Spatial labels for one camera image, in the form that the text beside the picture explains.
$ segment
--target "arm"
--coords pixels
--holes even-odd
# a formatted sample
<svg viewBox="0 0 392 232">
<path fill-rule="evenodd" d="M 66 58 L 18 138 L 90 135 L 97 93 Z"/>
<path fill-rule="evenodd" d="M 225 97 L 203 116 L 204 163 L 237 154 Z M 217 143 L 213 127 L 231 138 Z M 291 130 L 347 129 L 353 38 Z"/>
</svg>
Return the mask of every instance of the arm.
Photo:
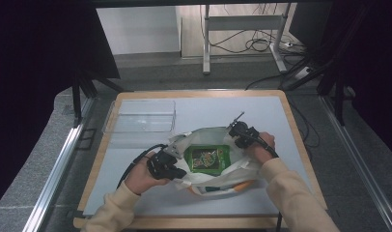
<svg viewBox="0 0 392 232">
<path fill-rule="evenodd" d="M 150 152 L 131 170 L 116 191 L 104 196 L 104 204 L 82 227 L 83 232 L 117 232 L 127 228 L 133 221 L 133 207 L 141 193 L 153 186 L 166 185 L 169 180 L 156 180 L 149 173 L 146 161 Z"/>
<path fill-rule="evenodd" d="M 269 146 L 275 146 L 274 136 L 261 133 L 260 137 Z M 247 148 L 247 153 L 263 163 L 261 173 L 268 182 L 268 196 L 292 231 L 339 231 L 301 177 L 281 159 L 273 159 L 257 143 Z"/>
</svg>

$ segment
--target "white plastic bag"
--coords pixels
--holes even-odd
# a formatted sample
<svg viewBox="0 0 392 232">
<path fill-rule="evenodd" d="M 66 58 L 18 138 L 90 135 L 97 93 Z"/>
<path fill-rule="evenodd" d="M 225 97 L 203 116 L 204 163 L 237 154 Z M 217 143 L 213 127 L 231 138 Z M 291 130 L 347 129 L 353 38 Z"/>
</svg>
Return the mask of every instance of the white plastic bag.
<svg viewBox="0 0 392 232">
<path fill-rule="evenodd" d="M 175 180 L 179 189 L 188 188 L 204 196 L 221 195 L 240 191 L 252 181 L 260 179 L 261 165 L 255 159 L 246 156 L 243 150 L 235 145 L 234 139 L 229 135 L 229 129 L 224 127 L 199 129 L 171 138 L 171 142 L 174 141 L 182 158 L 184 151 L 191 145 L 228 145 L 230 147 L 231 165 L 219 176 L 193 173 L 185 159 L 178 159 L 175 165 L 187 172 L 182 179 Z"/>
</svg>

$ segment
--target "beige sleeve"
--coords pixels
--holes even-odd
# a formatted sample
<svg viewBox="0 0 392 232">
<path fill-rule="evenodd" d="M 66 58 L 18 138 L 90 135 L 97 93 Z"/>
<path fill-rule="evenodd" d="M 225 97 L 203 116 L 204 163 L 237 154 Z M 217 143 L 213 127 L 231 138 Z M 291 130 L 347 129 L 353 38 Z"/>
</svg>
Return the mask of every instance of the beige sleeve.
<svg viewBox="0 0 392 232">
<path fill-rule="evenodd" d="M 268 196 L 291 231 L 339 231 L 301 177 L 283 161 L 271 159 L 261 172 L 268 182 Z"/>
<path fill-rule="evenodd" d="M 133 221 L 133 206 L 140 196 L 131 192 L 124 182 L 113 193 L 104 196 L 105 204 L 82 227 L 83 232 L 117 232 Z"/>
</svg>

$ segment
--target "hand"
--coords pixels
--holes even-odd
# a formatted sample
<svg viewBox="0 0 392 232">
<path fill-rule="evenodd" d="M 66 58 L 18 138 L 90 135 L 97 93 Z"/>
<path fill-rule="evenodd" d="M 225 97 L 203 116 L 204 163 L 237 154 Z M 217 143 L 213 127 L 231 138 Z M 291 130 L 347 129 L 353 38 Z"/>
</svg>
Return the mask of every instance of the hand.
<svg viewBox="0 0 392 232">
<path fill-rule="evenodd" d="M 164 186 L 169 183 L 169 179 L 155 179 L 148 170 L 147 160 L 154 155 L 149 152 L 132 168 L 125 179 L 125 184 L 133 193 L 140 195 L 154 186 Z"/>
<path fill-rule="evenodd" d="M 267 132 L 261 132 L 259 136 L 264 140 L 268 146 L 272 147 L 273 149 L 275 148 L 275 142 L 274 142 L 274 136 L 267 133 Z M 270 152 L 266 151 L 266 149 L 260 145 L 257 142 L 254 142 L 252 145 L 250 145 L 245 152 L 248 155 L 251 155 L 257 159 L 257 161 L 261 164 L 264 164 L 265 162 L 271 160 L 273 156 L 271 155 Z"/>
</svg>

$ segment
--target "metal frame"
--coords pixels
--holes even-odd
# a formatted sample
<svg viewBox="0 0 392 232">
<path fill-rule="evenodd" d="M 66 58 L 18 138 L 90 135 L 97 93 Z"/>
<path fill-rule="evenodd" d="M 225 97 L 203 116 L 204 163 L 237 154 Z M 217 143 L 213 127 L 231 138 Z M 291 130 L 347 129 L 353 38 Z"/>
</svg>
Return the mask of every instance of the metal frame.
<svg viewBox="0 0 392 232">
<path fill-rule="evenodd" d="M 203 53 L 203 74 L 210 73 L 210 42 L 209 31 L 231 30 L 277 30 L 274 43 L 269 45 L 271 53 L 280 73 L 287 71 L 278 47 L 283 36 L 291 3 L 287 4 L 282 15 L 243 15 L 243 16 L 209 16 L 210 5 L 205 8 L 205 44 Z"/>
<path fill-rule="evenodd" d="M 91 110 L 93 102 L 93 99 L 85 100 L 82 108 L 82 115 L 86 116 L 88 114 L 88 112 Z M 37 232 L 42 225 L 42 220 L 46 215 L 49 204 L 51 203 L 55 190 L 61 181 L 64 170 L 69 163 L 73 149 L 76 145 L 76 141 L 78 140 L 86 121 L 87 118 L 83 117 L 81 123 L 76 128 L 70 130 L 60 155 L 57 158 L 47 181 L 45 182 L 45 186 L 42 189 L 42 193 L 40 194 L 36 205 L 34 206 L 33 212 L 29 216 L 27 223 L 22 230 L 23 232 Z"/>
<path fill-rule="evenodd" d="M 362 182 L 364 183 L 367 191 L 370 193 L 371 198 L 376 204 L 380 215 L 388 226 L 389 231 L 392 232 L 392 205 L 386 197 L 385 193 L 380 188 L 376 179 L 374 178 L 373 173 L 369 169 L 368 165 L 365 163 L 362 155 L 359 153 L 356 145 L 352 141 L 347 129 L 344 126 L 341 126 L 340 122 L 337 120 L 334 114 L 334 107 L 332 103 L 329 101 L 328 97 L 320 97 L 320 101 L 322 102 L 322 106 L 324 110 L 327 112 L 332 125 L 340 136 L 341 140 L 344 143 L 344 146 L 347 152 L 350 155 L 350 159 L 355 166 L 356 171 L 361 177 Z"/>
</svg>

